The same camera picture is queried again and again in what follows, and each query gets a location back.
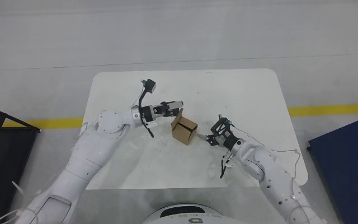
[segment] navy blue panel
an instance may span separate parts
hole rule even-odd
[[[358,122],[309,141],[345,224],[358,223]]]

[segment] yellow line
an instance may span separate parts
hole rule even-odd
[[[325,106],[296,106],[288,108],[290,116],[322,116],[358,114],[358,104],[325,105]]]
[[[358,114],[358,104],[325,105],[325,106],[295,106],[288,108],[291,117]],[[25,122],[41,129],[79,128],[83,118],[58,118],[43,120],[26,120]],[[7,120],[3,127],[21,127],[21,124]]]
[[[82,125],[83,118],[26,120],[25,122],[41,129],[79,128]],[[7,120],[4,122],[3,127],[23,127],[23,126],[11,120]]]

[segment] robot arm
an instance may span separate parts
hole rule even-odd
[[[212,146],[227,148],[230,156],[226,163],[231,158],[236,158],[244,171],[258,180],[268,201],[288,223],[323,223],[311,209],[294,178],[275,161],[274,152],[251,139],[237,138],[230,130],[230,126],[233,126],[232,122],[219,115],[219,121],[211,128],[213,134],[198,136]],[[220,178],[224,175],[225,168],[222,167]]]
[[[154,83],[150,90],[145,86],[148,82]],[[144,81],[144,87],[153,92],[155,82]],[[126,113],[104,110],[91,125],[85,123],[64,170],[46,191],[35,197],[16,223],[70,223],[79,197],[107,164],[129,129],[146,127],[146,122],[160,116],[176,116],[182,106],[182,101],[176,101],[143,108],[139,104]]]

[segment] gray floor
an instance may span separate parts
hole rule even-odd
[[[339,0],[0,0],[0,110],[21,119],[79,117],[99,72],[231,68],[272,69],[288,106],[357,104],[357,10],[356,1]],[[356,120],[292,118],[302,149]],[[66,164],[75,132],[39,135],[20,182],[27,195]],[[303,156],[304,193],[339,223]],[[17,195],[14,208],[29,198]],[[256,211],[255,198],[240,202],[232,188],[87,191],[75,223],[140,223],[173,202],[206,204],[252,224],[284,223],[269,204]]]

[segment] cardboard box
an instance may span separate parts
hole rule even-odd
[[[172,122],[172,135],[173,138],[178,141],[189,145],[192,138],[195,136],[197,130],[197,124],[188,120],[182,116],[183,108],[180,109],[178,115],[175,117]]]

